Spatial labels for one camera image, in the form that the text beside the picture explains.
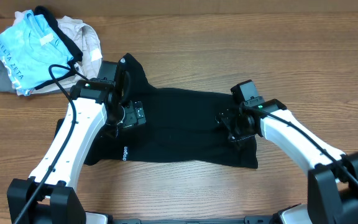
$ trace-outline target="stack of clothes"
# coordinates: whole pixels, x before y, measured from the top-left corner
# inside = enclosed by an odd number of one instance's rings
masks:
[[[82,20],[57,19],[43,6],[15,13],[12,27],[0,34],[0,92],[29,96],[60,92],[48,68],[65,89],[96,78],[101,46],[96,31]]]

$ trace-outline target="wooden table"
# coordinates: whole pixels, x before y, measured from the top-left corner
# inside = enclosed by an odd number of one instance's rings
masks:
[[[358,151],[358,13],[87,17],[104,60],[130,52],[156,87],[229,93],[252,79],[333,146]],[[12,19],[0,19],[0,33]],[[26,179],[67,109],[62,94],[0,93],[0,223],[6,190]],[[206,162],[101,161],[84,166],[85,210],[115,218],[234,218],[306,203],[306,178],[272,143],[257,138],[260,168]]]

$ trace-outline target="blue t-shirt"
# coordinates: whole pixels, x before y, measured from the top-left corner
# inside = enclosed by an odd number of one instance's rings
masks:
[[[8,76],[16,91],[25,96],[34,87],[51,80],[48,68],[52,64],[67,64],[73,56],[43,15],[34,16],[26,11],[24,19],[0,34],[0,60],[7,68]],[[56,78],[68,71],[53,68]]]

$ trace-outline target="gray cloth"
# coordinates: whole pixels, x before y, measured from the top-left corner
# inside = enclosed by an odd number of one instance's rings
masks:
[[[12,88],[12,82],[7,75],[7,69],[0,60],[0,92],[1,93],[16,93],[16,90]],[[39,93],[39,94],[50,94],[50,93],[61,93],[60,90],[53,90],[48,93]]]

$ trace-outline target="black cloth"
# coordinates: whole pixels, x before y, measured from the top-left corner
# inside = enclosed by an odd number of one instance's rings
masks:
[[[235,167],[257,168],[255,137],[236,149],[227,140],[228,131],[218,126],[215,116],[237,106],[231,95],[154,88],[142,65],[126,54],[124,69],[131,76],[129,99],[141,101],[146,124],[122,129],[116,139],[99,135],[94,140],[85,164],[100,159],[145,162],[199,160]]]
[[[57,23],[55,16],[46,7],[37,6],[34,10],[34,15],[44,15],[44,18],[48,22],[48,25],[53,29],[53,31],[55,31],[55,33],[58,35],[60,40],[66,45],[68,51],[73,56],[73,59],[70,60],[69,62],[67,62],[67,64],[70,66],[71,70],[69,72],[67,72],[66,75],[64,75],[60,78],[57,78],[57,80],[58,81],[64,80],[68,77],[75,75],[76,70],[75,70],[74,64],[76,62],[82,62],[83,53],[80,50],[80,48],[78,48],[78,46],[74,43],[74,41],[71,40],[70,38],[68,38],[67,35],[64,34],[63,31],[58,27],[58,23]],[[41,89],[47,85],[51,85],[53,83],[54,83],[53,80],[48,80],[48,81],[44,82],[43,84],[36,86],[35,89],[39,90],[39,89]]]

